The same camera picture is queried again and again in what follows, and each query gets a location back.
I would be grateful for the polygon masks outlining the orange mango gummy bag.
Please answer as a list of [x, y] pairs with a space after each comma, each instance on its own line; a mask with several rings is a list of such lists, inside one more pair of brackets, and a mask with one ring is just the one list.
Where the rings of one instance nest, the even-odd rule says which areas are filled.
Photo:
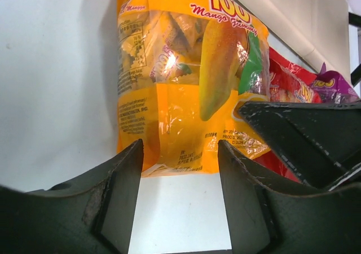
[[118, 146], [141, 139], [142, 176], [218, 172], [218, 142], [269, 151], [240, 117], [269, 100], [268, 29], [233, 0], [117, 0]]

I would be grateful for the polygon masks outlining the red fruit gummy bag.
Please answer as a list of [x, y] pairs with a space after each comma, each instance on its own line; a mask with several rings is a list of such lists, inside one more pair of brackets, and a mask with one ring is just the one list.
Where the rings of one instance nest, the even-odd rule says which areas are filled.
[[[272, 102], [321, 103], [321, 97], [310, 87], [316, 74], [292, 63], [273, 48], [269, 48], [270, 99]], [[298, 182], [299, 179], [276, 155], [269, 151], [255, 161], [273, 172]]]

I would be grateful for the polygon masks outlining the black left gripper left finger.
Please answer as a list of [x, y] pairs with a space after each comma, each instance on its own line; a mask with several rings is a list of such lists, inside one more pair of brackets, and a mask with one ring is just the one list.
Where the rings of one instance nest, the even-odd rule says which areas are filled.
[[128, 253], [143, 165], [137, 140], [48, 190], [1, 187], [2, 253]]

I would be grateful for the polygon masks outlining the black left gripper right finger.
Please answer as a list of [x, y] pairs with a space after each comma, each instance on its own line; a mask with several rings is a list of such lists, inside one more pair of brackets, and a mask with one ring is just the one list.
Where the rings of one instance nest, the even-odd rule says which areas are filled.
[[218, 164], [233, 253], [359, 253], [360, 184], [319, 190], [284, 178], [225, 140]]

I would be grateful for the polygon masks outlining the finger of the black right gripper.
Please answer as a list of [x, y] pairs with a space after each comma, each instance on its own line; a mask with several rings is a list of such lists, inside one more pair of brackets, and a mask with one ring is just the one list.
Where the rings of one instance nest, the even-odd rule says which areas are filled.
[[241, 118], [304, 184], [360, 182], [360, 102], [246, 102]]

